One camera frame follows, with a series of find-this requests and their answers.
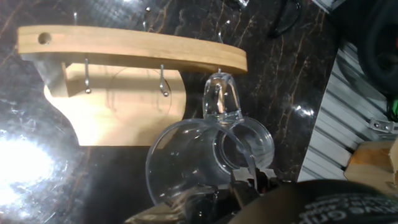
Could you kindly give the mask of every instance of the corrugated metal panel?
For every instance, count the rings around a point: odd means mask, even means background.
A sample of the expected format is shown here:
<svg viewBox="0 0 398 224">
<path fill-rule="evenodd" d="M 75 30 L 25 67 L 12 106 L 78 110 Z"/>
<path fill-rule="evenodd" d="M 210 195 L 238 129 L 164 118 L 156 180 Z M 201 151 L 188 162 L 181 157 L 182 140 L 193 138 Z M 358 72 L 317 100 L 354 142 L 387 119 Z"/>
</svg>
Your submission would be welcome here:
<svg viewBox="0 0 398 224">
<path fill-rule="evenodd" d="M 372 87 L 361 70 L 356 48 L 343 42 L 322 99 L 298 181 L 345 180 L 347 163 L 363 141 L 382 141 L 368 128 L 371 118 L 385 119 L 386 97 Z"/>
</svg>

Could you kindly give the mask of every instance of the clear glass cup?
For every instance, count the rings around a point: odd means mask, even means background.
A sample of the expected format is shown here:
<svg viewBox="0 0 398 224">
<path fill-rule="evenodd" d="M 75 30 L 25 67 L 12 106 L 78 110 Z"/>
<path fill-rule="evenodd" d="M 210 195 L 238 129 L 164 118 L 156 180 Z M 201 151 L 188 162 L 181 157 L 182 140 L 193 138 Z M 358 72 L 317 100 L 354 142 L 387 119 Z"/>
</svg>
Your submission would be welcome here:
<svg viewBox="0 0 398 224">
<path fill-rule="evenodd" d="M 234 169 L 268 167 L 274 142 L 258 121 L 243 117 L 230 74 L 213 74 L 203 98 L 205 119 L 186 119 L 165 129 L 149 150 L 147 187 L 155 204 L 197 185 L 231 182 Z"/>
</svg>

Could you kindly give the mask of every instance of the metal bracket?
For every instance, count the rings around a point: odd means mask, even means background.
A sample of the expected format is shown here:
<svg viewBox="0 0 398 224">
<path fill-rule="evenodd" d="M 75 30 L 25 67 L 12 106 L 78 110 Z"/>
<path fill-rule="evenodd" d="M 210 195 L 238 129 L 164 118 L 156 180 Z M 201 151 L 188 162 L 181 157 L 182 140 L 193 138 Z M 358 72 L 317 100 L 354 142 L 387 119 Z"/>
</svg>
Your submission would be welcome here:
<svg viewBox="0 0 398 224">
<path fill-rule="evenodd" d="M 369 128 L 383 133 L 398 134 L 398 124 L 393 121 L 372 118 L 369 122 Z"/>
</svg>

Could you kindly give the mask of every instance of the hole in wood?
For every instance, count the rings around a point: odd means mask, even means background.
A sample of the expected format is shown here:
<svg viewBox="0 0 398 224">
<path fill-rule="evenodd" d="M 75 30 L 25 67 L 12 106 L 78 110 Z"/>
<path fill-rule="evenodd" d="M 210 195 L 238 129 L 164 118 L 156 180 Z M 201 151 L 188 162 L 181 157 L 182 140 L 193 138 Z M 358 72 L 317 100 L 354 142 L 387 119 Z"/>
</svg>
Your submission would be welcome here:
<svg viewBox="0 0 398 224">
<path fill-rule="evenodd" d="M 51 42 L 51 39 L 51 34 L 45 32 L 39 35 L 38 41 L 39 44 L 47 45 Z"/>
</svg>

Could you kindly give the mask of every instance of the dark marble surface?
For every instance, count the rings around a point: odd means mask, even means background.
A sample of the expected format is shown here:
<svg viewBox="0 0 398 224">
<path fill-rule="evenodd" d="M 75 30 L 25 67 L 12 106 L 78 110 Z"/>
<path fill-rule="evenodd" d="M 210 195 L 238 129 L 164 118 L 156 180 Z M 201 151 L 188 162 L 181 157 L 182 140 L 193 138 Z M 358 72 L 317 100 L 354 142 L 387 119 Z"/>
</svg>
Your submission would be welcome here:
<svg viewBox="0 0 398 224">
<path fill-rule="evenodd" d="M 77 24 L 217 40 L 248 53 L 236 77 L 244 115 L 272 133 L 279 177 L 296 179 L 336 54 L 334 28 L 312 2 L 299 23 L 267 39 L 278 0 L 0 1 L 0 223 L 120 223 L 152 205 L 144 164 L 148 147 L 80 147 L 69 121 L 43 95 L 35 67 L 17 54 L 16 31 L 34 24 Z M 151 13 L 145 16 L 145 8 Z M 201 117 L 209 74 L 182 72 L 185 118 Z"/>
</svg>

